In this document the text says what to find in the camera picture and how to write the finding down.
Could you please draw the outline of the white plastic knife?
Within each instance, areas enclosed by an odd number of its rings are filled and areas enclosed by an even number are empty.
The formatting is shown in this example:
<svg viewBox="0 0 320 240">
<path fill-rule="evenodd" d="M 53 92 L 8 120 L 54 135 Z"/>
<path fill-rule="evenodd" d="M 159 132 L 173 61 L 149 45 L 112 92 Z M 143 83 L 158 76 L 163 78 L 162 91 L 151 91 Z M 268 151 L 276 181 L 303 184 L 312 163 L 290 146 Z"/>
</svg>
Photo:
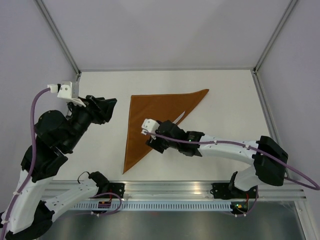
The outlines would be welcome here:
<svg viewBox="0 0 320 240">
<path fill-rule="evenodd" d="M 185 111 L 182 112 L 182 113 L 173 121 L 173 123 L 174 123 L 174 124 L 177 124 L 177 123 L 183 118 L 184 115 L 185 115 Z"/>
</svg>

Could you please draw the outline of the orange-brown cloth napkin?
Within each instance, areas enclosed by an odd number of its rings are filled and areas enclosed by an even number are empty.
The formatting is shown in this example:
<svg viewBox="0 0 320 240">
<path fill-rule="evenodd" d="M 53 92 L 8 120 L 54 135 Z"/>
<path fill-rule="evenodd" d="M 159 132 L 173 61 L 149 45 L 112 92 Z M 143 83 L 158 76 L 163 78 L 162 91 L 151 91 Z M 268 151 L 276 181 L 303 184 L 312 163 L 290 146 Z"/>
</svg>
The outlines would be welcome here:
<svg viewBox="0 0 320 240">
<path fill-rule="evenodd" d="M 132 95 L 130 99 L 123 173 L 126 173 L 152 148 L 146 145 L 147 136 L 141 133 L 145 119 L 173 122 L 182 112 L 181 123 L 202 101 L 208 89 L 181 94 Z"/>
</svg>

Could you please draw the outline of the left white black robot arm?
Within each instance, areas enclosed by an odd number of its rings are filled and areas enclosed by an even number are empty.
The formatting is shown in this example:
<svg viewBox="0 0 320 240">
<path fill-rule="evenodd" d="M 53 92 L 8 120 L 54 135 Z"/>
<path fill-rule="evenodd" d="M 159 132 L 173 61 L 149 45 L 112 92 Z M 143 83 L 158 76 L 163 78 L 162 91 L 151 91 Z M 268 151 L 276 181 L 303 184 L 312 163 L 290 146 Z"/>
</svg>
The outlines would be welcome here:
<svg viewBox="0 0 320 240">
<path fill-rule="evenodd" d="M 43 113 L 33 130 L 36 134 L 21 162 L 16 192 L 1 215 L 1 239 L 35 240 L 77 203 L 93 196 L 104 198 L 109 193 L 109 180 L 100 172 L 61 195 L 43 200 L 44 191 L 91 124 L 103 125 L 112 118 L 115 98 L 88 95 L 82 104 L 67 104 L 70 116 L 58 110 Z"/>
</svg>

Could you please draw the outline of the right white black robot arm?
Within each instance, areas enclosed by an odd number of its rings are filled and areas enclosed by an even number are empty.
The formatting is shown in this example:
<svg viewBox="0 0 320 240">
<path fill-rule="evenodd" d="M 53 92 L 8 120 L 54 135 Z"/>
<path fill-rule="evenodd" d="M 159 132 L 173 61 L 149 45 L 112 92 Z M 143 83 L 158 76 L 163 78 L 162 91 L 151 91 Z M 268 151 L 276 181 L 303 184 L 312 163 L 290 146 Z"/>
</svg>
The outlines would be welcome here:
<svg viewBox="0 0 320 240">
<path fill-rule="evenodd" d="M 231 197 L 243 197 L 262 184 L 280 187 L 284 183 L 288 154 L 268 136 L 257 141 L 224 140 L 200 131 L 184 131 L 169 120 L 147 118 L 141 129 L 150 136 L 146 145 L 159 153 L 172 148 L 188 157 L 220 157 L 248 164 L 245 170 L 232 174 L 227 185 Z"/>
</svg>

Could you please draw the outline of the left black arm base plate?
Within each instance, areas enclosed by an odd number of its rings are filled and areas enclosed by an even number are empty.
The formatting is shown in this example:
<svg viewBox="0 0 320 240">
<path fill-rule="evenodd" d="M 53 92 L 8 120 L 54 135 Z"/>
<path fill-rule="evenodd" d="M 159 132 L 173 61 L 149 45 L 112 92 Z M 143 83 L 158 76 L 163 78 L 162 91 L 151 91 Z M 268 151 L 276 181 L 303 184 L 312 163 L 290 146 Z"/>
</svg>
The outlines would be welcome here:
<svg viewBox="0 0 320 240">
<path fill-rule="evenodd" d="M 107 188 L 108 193 L 114 193 L 120 198 L 124 197 L 125 183 L 123 182 L 110 182 Z"/>
</svg>

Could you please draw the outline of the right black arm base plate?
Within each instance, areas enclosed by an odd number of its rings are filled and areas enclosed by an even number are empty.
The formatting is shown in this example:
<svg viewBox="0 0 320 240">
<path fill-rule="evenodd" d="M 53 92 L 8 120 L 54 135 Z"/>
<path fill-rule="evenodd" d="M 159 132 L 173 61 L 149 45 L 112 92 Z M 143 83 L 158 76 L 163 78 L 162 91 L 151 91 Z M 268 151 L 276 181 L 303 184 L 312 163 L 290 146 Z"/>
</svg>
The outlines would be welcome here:
<svg viewBox="0 0 320 240">
<path fill-rule="evenodd" d="M 210 193 L 214 199 L 221 200 L 246 199 L 247 197 L 254 199 L 257 195 L 257 187 L 243 191 L 227 182 L 214 182 L 211 184 Z"/>
</svg>

